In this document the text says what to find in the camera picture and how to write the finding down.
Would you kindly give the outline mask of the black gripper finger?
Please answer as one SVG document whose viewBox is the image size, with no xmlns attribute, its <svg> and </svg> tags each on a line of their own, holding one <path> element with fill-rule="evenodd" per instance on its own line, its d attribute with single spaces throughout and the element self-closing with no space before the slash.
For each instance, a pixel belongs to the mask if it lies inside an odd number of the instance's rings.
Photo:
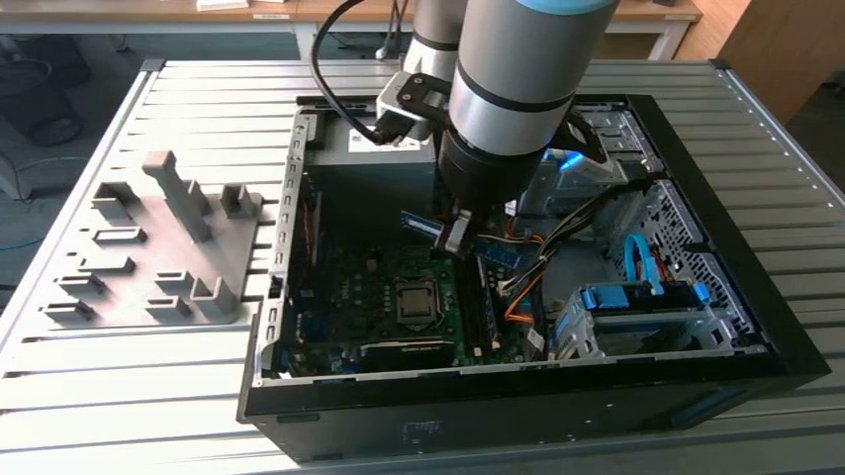
<svg viewBox="0 0 845 475">
<path fill-rule="evenodd" d="M 469 211 L 460 209 L 453 220 L 444 224 L 436 238 L 436 248 L 455 256 L 464 256 L 471 244 Z"/>
</svg>

